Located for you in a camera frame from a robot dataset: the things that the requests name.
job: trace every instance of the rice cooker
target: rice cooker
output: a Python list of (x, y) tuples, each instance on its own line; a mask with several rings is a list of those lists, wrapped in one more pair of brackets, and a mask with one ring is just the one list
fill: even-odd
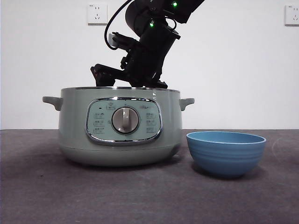
[(59, 116), (59, 147), (72, 161), (136, 166), (172, 157), (181, 143), (181, 112), (194, 99), (169, 89), (78, 87), (43, 97)]

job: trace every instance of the wall outlet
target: wall outlet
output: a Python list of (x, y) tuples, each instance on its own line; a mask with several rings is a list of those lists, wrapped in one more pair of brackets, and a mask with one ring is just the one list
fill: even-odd
[(285, 6), (285, 25), (299, 25), (299, 5)]
[(88, 24), (107, 24), (108, 5), (105, 3), (89, 4), (87, 7)]

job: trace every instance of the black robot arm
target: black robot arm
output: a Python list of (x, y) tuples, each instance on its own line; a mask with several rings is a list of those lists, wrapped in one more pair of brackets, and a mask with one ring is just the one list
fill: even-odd
[[(168, 25), (166, 19), (176, 24), (186, 23), (191, 13), (204, 0), (135, 0), (126, 11), (128, 26), (140, 37), (113, 33), (106, 43), (111, 49), (123, 49), (127, 56), (121, 61), (121, 69), (97, 64), (91, 67), (97, 86), (113, 86), (116, 79), (127, 81), (133, 87), (168, 88), (160, 81), (164, 59), (176, 39), (180, 36)], [(108, 23), (105, 35), (112, 20)]]

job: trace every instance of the black cable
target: black cable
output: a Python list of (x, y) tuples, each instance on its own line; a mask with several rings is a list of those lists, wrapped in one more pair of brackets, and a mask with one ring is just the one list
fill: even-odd
[(107, 44), (107, 46), (112, 49), (112, 50), (116, 50), (118, 49), (118, 47), (112, 47), (109, 42), (108, 42), (108, 39), (107, 39), (107, 33), (108, 33), (108, 29), (111, 25), (111, 23), (113, 22), (113, 20), (116, 18), (116, 16), (118, 15), (118, 13), (124, 8), (126, 7), (127, 4), (129, 4), (132, 0), (127, 0), (115, 13), (114, 15), (111, 17), (110, 21), (108, 22), (107, 26), (106, 26), (106, 29), (105, 29), (105, 33), (104, 33), (104, 38), (105, 38), (105, 42)]
[(174, 28), (171, 28), (170, 30), (171, 31), (175, 30), (177, 28), (177, 22), (174, 19), (172, 19), (172, 18), (169, 18), (169, 17), (165, 17), (165, 18), (169, 19), (169, 20), (172, 20), (174, 22)]

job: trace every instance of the white wall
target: white wall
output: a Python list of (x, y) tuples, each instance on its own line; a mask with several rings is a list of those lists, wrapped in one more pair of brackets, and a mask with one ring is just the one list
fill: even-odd
[[(86, 24), (90, 2), (1, 1), (1, 129), (57, 128), (58, 112), (42, 96), (94, 86), (96, 63), (119, 68), (125, 52), (105, 46), (104, 26)], [(124, 0), (106, 2), (111, 16)], [(196, 98), (184, 128), (299, 128), (299, 27), (284, 26), (290, 3), (299, 1), (206, 0), (178, 25), (162, 79)], [(124, 13), (111, 31), (136, 37)]]

